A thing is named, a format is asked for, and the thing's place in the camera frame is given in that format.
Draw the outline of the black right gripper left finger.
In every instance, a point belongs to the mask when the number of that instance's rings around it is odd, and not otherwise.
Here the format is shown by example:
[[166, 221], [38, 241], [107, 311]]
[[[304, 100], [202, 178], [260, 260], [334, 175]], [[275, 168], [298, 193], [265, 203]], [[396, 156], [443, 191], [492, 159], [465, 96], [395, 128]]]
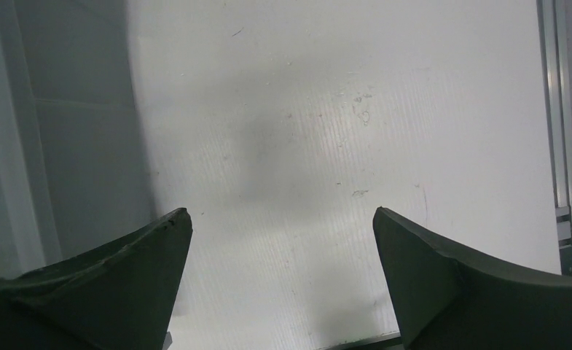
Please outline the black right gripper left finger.
[[0, 279], [0, 349], [168, 349], [192, 233], [179, 208], [75, 257]]

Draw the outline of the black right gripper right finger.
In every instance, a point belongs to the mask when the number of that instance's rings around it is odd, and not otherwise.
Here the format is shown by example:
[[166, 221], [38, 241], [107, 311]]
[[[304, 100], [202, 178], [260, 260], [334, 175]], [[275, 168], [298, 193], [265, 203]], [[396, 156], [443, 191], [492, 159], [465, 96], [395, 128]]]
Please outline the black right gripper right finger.
[[498, 259], [383, 207], [373, 231], [406, 349], [572, 349], [572, 276]]

